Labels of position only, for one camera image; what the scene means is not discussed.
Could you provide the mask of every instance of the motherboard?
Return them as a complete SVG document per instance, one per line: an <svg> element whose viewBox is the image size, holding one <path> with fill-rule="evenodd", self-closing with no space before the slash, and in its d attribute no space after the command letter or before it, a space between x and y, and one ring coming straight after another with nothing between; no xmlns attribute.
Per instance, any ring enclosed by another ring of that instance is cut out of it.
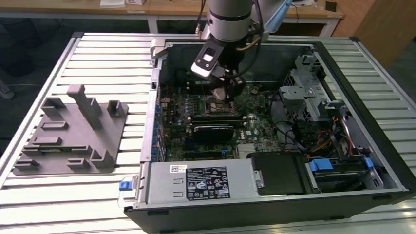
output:
<svg viewBox="0 0 416 234"><path fill-rule="evenodd" d="M166 161L245 158L282 147L269 117L273 91L248 84L234 101L216 100L205 81L166 88L161 98Z"/></svg>

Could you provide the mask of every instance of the aluminum slotted table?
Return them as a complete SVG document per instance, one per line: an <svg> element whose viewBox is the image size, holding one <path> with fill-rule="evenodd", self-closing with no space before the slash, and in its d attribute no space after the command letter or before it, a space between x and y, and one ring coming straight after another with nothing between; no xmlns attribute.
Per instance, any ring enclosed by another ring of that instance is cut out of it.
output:
<svg viewBox="0 0 416 234"><path fill-rule="evenodd" d="M196 39L177 34L77 34L70 39L45 86L34 100L9 147L0 159L1 233L142 233L118 205L118 182L138 172L141 137L146 118L153 67L153 39ZM320 41L333 56L358 96L416 174L416 105L374 61L360 42L349 38L270 37L269 40ZM84 84L98 102L120 100L129 105L117 167L108 174L20 175L13 163L40 121L45 97L65 103L69 84ZM133 198L124 194L124 200ZM386 205L348 219L310 221L198 231L197 233L413 233L414 199Z"/></svg>

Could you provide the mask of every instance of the power supply label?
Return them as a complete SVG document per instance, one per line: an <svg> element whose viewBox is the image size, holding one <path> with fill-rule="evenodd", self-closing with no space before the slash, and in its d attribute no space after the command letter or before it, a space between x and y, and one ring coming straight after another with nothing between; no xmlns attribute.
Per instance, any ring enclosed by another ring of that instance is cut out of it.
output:
<svg viewBox="0 0 416 234"><path fill-rule="evenodd" d="M230 198L226 167L186 169L189 201Z"/></svg>

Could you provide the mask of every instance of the blue latch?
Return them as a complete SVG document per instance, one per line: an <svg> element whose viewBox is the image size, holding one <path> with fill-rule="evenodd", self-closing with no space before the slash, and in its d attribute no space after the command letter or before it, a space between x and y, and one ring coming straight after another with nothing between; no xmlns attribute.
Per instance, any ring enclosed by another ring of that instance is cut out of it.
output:
<svg viewBox="0 0 416 234"><path fill-rule="evenodd" d="M132 181L121 181L118 191L130 191L132 190Z"/></svg>
<svg viewBox="0 0 416 234"><path fill-rule="evenodd" d="M366 164L368 169L374 167L374 164L372 163L372 160L368 157L365 158L365 164Z"/></svg>
<svg viewBox="0 0 416 234"><path fill-rule="evenodd" d="M309 162L310 171L322 171L322 170L332 170L333 166L326 158L313 159L312 162Z"/></svg>

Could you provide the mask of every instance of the dark floor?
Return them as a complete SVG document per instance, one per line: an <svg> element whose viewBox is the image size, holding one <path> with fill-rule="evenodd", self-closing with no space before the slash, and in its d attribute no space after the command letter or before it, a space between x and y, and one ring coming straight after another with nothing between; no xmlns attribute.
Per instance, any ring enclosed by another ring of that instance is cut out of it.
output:
<svg viewBox="0 0 416 234"><path fill-rule="evenodd" d="M45 82L74 31L120 33L148 32L148 26L144 20L65 19L64 21L60 21L52 19L33 19L33 25L44 42L37 48L28 49L36 69L30 74L21 77L12 77L4 72L4 70L0 69L0 79L6 84L41 85ZM158 30L161 33L192 33L193 29L193 21L160 21L158 23ZM0 29L0 50L4 45L10 45L12 43L14 43L14 40L8 34L1 34ZM412 42L406 50L397 58L394 64L389 67L388 72L413 100L416 100L416 89L413 88L416 83L414 64L416 43ZM40 88L41 86L32 85L10 86L16 95L14 98L10 100L0 98L0 156L8 145L8 141L4 139L13 137Z"/></svg>

